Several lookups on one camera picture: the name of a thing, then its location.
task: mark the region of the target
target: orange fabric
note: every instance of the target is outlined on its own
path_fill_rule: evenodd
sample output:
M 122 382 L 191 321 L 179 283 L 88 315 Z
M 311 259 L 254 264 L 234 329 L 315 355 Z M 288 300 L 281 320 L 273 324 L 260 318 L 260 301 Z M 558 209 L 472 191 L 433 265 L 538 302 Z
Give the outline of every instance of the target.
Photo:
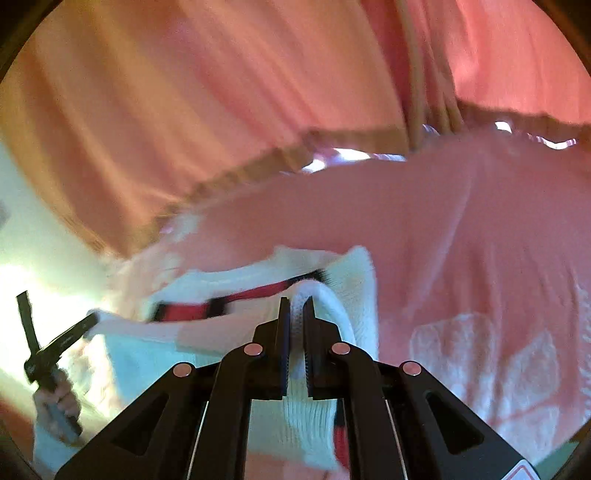
M 405 154 L 466 104 L 581 125 L 588 92 L 530 0 L 66 0 L 0 85 L 0 129 L 71 230 L 130 255 L 311 150 Z

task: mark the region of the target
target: red strap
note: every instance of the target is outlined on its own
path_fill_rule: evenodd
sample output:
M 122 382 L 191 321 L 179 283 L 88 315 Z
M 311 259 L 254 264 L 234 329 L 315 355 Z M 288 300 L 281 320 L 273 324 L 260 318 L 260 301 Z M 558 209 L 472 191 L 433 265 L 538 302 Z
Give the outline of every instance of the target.
M 188 322 L 207 318 L 208 303 L 168 303 L 161 322 Z
M 272 297 L 278 293 L 289 288 L 289 282 L 287 280 L 280 281 L 279 283 L 272 283 L 271 285 L 264 285 L 262 287 L 252 288 L 250 290 L 239 291 L 228 295 L 226 298 L 228 301 L 237 300 L 252 300 L 252 299 L 265 299 Z
M 349 441 L 347 440 L 347 428 L 335 426 L 335 456 L 339 463 L 349 470 Z
M 289 281 L 285 280 L 271 285 L 252 288 L 250 290 L 240 291 L 225 297 L 227 302 L 237 300 L 264 299 L 281 293 L 289 287 Z M 158 320 L 159 322 L 188 322 L 191 320 L 204 320 L 207 318 L 207 303 L 167 303 L 164 314 Z

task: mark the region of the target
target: white towel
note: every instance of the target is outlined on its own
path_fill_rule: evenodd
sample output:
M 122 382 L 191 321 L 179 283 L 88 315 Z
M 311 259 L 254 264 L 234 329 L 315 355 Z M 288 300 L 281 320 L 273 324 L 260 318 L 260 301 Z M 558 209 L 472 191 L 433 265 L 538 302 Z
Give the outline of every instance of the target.
M 221 358 L 227 351 L 249 342 L 258 324 L 277 318 L 280 298 L 288 297 L 291 302 L 288 396 L 282 401 L 253 401 L 248 450 L 304 462 L 317 468 L 336 469 L 333 444 L 336 400 L 313 401 L 307 396 L 302 308 L 312 296 L 318 318 L 337 324 L 343 341 L 359 346 L 373 359 L 377 359 L 376 281 L 369 254 L 362 247 L 351 249 L 323 270 L 326 285 L 304 280 L 273 297 L 257 300 L 254 307 L 241 313 L 209 320 L 169 325 L 142 324 L 99 311 L 102 321 L 95 327 L 93 334 L 104 335 L 107 345 L 110 340 L 114 340 L 112 345 L 118 344 L 122 354 L 127 352 L 126 360 L 137 353 L 139 345 L 144 345 L 147 349 L 145 354 L 153 358 L 154 346 L 158 346 L 157 355 L 166 354 L 165 360 L 170 361 L 170 365 L 176 361 L 191 361 L 199 366 L 204 364 L 204 358 L 208 359 L 207 363 L 211 363 L 214 358 L 212 355 L 217 354 Z M 133 351 L 130 351 L 130 342 L 134 343 Z M 118 371 L 117 362 L 113 362 L 113 365 L 115 375 L 120 377 L 122 374 Z M 137 375 L 132 364 L 124 370 L 130 375 L 135 372 L 135 378 L 120 378 L 121 383 L 133 380 L 141 391 L 155 380 Z M 45 445 L 38 445 L 38 442 L 45 442 Z M 35 454 L 46 465 L 54 467 L 56 462 L 44 460 L 47 452 L 59 447 L 48 445 L 47 442 L 47 436 L 39 435 L 35 440 Z M 63 460 L 71 452 L 66 449 L 58 455 Z

